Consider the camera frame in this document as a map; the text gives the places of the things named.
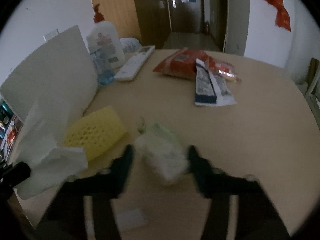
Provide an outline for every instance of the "white wall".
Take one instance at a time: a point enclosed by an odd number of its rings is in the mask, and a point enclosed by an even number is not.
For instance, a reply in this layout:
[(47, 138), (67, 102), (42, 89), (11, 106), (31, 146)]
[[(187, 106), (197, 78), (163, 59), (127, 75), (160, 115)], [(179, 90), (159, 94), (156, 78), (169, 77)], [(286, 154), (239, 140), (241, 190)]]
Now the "white wall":
[(56, 28), (61, 33), (78, 25), (86, 44), (93, 16), (91, 0), (23, 0), (0, 34), (0, 85)]
[(295, 32), (285, 69), (295, 83), (302, 83), (308, 74), (312, 57), (320, 57), (320, 29), (308, 9), (295, 0)]
[(204, 22), (210, 22), (210, 0), (204, 1)]
[(277, 9), (265, 0), (250, 0), (244, 56), (285, 68), (295, 82), (304, 79), (311, 57), (320, 55), (320, 29), (301, 0), (284, 0), (292, 33), (276, 26)]

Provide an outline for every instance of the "remote control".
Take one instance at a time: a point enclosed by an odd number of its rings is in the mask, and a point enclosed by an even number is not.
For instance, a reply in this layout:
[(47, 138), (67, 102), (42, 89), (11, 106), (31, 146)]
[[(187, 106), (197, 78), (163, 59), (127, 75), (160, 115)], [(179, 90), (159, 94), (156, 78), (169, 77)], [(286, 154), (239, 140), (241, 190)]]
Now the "remote control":
[(142, 65), (147, 58), (155, 50), (155, 46), (143, 46), (138, 49), (135, 55), (133, 55), (126, 64), (115, 75), (115, 80), (130, 81), (135, 78)]

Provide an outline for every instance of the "wall socket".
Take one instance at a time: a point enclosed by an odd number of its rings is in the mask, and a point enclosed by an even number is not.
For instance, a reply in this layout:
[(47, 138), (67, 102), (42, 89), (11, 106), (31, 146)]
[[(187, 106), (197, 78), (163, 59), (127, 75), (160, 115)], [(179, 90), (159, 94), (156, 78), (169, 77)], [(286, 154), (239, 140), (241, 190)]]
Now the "wall socket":
[(45, 36), (43, 36), (44, 41), (47, 42), (48, 40), (51, 40), (53, 37), (57, 36), (59, 34), (58, 29), (55, 29), (52, 32), (47, 33)]

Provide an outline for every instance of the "water bottle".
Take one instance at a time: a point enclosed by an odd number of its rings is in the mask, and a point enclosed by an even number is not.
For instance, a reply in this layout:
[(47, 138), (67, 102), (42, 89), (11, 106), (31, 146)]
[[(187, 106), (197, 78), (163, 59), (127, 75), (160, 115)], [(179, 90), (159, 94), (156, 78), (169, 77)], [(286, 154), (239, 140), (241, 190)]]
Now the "water bottle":
[(98, 75), (98, 84), (103, 87), (110, 84), (114, 80), (115, 73), (110, 66), (108, 56), (101, 49), (97, 49), (90, 53), (90, 57)]

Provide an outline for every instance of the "brown door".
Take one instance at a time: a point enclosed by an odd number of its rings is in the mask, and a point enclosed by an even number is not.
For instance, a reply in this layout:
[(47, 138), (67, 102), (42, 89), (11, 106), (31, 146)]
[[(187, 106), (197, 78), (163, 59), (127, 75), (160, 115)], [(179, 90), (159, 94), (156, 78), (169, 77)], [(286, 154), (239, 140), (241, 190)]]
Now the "brown door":
[(141, 40), (134, 0), (92, 0), (93, 5), (97, 3), (104, 19), (116, 26), (119, 38)]
[(134, 0), (142, 36), (142, 45), (161, 49), (170, 35), (167, 0)]
[(203, 0), (169, 0), (169, 8), (172, 32), (203, 32)]
[(210, 0), (210, 31), (221, 51), (223, 51), (225, 43), (227, 12), (228, 0)]

